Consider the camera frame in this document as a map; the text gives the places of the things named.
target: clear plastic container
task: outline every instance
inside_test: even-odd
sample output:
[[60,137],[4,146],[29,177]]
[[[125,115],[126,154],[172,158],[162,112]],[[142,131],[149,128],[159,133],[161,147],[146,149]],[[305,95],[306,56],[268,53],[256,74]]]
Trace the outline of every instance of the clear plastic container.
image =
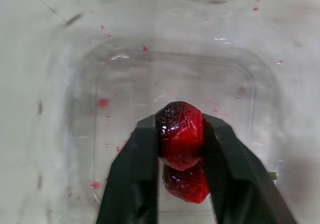
[[[110,50],[103,52],[106,46]],[[80,183],[97,203],[102,198],[111,163],[137,122],[172,101],[188,102],[204,113],[224,119],[249,147],[253,126],[274,118],[277,90],[271,83],[273,77],[267,66],[244,48],[213,45],[208,56],[151,51],[141,41],[127,41],[124,47],[119,46],[109,41],[90,51],[84,59],[90,66],[83,65],[81,72],[84,86],[72,85],[75,90],[70,91],[81,97],[81,102],[70,99],[69,103],[70,112],[74,113],[72,122],[77,123],[73,132],[79,133],[74,136],[78,163],[81,170],[89,170],[88,176],[82,173],[85,182]],[[257,101],[261,97],[269,97],[263,105]],[[92,109],[87,112],[89,104]],[[261,119],[255,119],[257,112]],[[172,196],[164,188],[162,168],[160,162],[160,223],[166,223],[168,218],[185,223],[194,215],[212,221],[210,199],[191,204]]]

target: red fruit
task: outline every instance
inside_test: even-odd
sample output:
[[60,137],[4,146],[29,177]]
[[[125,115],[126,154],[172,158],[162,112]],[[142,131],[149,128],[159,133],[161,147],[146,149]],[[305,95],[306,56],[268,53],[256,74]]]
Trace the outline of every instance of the red fruit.
[[204,140],[201,111],[185,102],[172,102],[157,112],[155,119],[164,162],[180,171],[194,166]]
[[162,180],[169,193],[188,203],[202,203],[209,194],[200,163],[184,171],[178,171],[165,164]]

